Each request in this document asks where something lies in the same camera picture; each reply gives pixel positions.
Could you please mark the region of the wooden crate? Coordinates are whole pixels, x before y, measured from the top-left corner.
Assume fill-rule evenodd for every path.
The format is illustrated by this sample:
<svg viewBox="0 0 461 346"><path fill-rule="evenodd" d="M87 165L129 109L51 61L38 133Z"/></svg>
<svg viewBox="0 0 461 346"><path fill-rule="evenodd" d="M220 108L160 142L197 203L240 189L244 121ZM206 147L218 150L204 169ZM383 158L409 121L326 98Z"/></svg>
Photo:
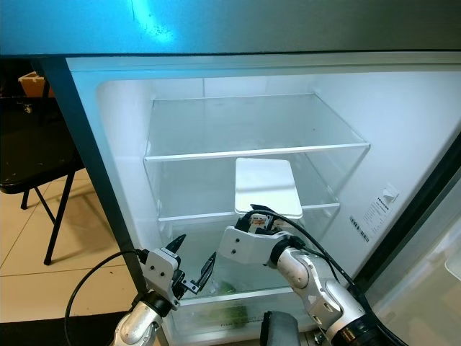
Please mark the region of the wooden crate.
<svg viewBox="0 0 461 346"><path fill-rule="evenodd" d="M36 71L30 72L18 78L21 88L26 97L48 97L55 98L55 92L50 88L44 76L40 76Z"/></svg>

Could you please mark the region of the silver two-door fridge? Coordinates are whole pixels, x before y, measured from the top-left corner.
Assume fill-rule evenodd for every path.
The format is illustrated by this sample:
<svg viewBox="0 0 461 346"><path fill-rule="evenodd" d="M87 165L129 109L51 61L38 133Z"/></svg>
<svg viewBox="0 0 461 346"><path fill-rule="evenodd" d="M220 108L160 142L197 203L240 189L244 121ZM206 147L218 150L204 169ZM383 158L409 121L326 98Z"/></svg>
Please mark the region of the silver two-door fridge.
<svg viewBox="0 0 461 346"><path fill-rule="evenodd" d="M138 294L146 283L129 250L176 238L162 236L171 221L158 216L144 158L155 101L315 94L355 129L369 147L304 153L339 206L284 221L287 233L299 224L312 235L372 310L359 271L461 133L461 50L3 56L34 58L42 67ZM223 216L237 224L243 215L207 218Z"/></svg>

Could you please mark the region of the glass fridge shelf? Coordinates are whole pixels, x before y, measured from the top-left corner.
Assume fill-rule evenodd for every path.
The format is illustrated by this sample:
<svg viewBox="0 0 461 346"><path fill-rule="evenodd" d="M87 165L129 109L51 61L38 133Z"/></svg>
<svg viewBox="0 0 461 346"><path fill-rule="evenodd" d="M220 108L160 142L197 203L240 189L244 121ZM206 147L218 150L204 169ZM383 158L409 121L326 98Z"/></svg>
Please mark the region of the glass fridge shelf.
<svg viewBox="0 0 461 346"><path fill-rule="evenodd" d="M147 161L254 157L367 148L315 94L153 102Z"/></svg>
<svg viewBox="0 0 461 346"><path fill-rule="evenodd" d="M304 212L337 208L339 199L304 153L264 156L286 159L293 172ZM162 221L192 220L234 214L235 159L146 161L152 194Z"/></svg>

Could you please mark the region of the clear fridge crisper drawer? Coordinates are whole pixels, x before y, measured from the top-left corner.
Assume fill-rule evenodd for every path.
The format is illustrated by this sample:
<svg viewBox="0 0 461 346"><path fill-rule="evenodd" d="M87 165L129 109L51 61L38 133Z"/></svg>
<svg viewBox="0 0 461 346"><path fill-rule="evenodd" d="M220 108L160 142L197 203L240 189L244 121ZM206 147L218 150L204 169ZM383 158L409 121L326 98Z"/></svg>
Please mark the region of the clear fridge crisper drawer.
<svg viewBox="0 0 461 346"><path fill-rule="evenodd" d="M224 228L236 222L235 216L171 221L164 227L164 239L186 234L180 250L180 268L187 278L197 280L201 267L218 250ZM208 326L197 316L211 304L244 304L249 323L242 327ZM290 290L287 281L273 268L245 265L217 254L213 273L197 294L184 294L180 309L168 318L168 340L174 344L220 344L256 339L263 314L280 311L292 314L300 329L313 329L314 321L304 311L302 300Z"/></svg>

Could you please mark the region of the black folding chair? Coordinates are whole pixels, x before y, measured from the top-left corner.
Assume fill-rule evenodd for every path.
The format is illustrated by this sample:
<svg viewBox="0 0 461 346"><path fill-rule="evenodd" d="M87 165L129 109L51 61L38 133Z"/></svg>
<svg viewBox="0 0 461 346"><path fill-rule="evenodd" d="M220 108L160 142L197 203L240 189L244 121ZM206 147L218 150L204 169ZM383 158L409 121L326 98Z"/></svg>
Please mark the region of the black folding chair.
<svg viewBox="0 0 461 346"><path fill-rule="evenodd" d="M3 97L1 99L15 99L16 101L54 101L48 97ZM37 144L26 144L24 148L3 148L1 145L0 163L0 188L4 194L23 194L20 208L27 209L27 199L30 191L34 190L37 198L40 199L44 210L53 222L53 230L50 234L50 241L43 263L46 266L52 264L53 251L59 231L65 217L66 205L76 172L83 170L85 165L80 158L76 144L67 128L63 113L60 111L53 122L52 129L48 131L46 138ZM65 177L65 187L61 195L56 212L50 207L40 193L41 185L48 184L60 177Z"/></svg>

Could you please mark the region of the white lidded storage container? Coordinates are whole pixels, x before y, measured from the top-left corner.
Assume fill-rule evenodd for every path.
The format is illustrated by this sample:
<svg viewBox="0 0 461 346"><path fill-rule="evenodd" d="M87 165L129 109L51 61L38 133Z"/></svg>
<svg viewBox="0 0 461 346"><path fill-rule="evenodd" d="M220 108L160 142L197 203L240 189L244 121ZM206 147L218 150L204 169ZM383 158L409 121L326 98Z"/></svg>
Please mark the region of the white lidded storage container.
<svg viewBox="0 0 461 346"><path fill-rule="evenodd" d="M263 205L291 220L303 217L303 205L289 161L235 159L234 211L243 215L253 205Z"/></svg>

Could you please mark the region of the green leafy vegetable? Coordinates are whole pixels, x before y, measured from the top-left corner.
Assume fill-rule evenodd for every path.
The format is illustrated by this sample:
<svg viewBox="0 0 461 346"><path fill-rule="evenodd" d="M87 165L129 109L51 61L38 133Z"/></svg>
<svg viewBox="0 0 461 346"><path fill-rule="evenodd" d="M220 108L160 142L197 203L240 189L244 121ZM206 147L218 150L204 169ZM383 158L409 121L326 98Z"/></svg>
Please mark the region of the green leafy vegetable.
<svg viewBox="0 0 461 346"><path fill-rule="evenodd" d="M250 317L244 304L211 304L197 316L204 325L225 327L242 327Z"/></svg>

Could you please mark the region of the black floor mat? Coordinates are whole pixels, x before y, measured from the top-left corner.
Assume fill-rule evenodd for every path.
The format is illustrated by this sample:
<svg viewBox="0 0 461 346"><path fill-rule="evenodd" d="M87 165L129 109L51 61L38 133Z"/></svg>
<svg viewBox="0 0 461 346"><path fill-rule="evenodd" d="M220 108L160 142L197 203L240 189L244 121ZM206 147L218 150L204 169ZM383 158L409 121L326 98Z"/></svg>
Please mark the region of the black floor mat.
<svg viewBox="0 0 461 346"><path fill-rule="evenodd" d="M108 314L70 316L69 319L46 319L1 324L1 346L68 346L65 325L72 346L109 346L113 330L125 311Z"/></svg>

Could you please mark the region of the grey fridge freezer door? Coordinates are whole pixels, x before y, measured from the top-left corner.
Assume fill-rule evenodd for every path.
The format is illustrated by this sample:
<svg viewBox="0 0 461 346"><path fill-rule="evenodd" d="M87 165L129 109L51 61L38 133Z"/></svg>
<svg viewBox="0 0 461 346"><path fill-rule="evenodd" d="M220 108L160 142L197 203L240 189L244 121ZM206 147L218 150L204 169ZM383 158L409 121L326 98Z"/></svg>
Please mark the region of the grey fridge freezer door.
<svg viewBox="0 0 461 346"><path fill-rule="evenodd" d="M461 50L461 0L1 0L8 56Z"/></svg>

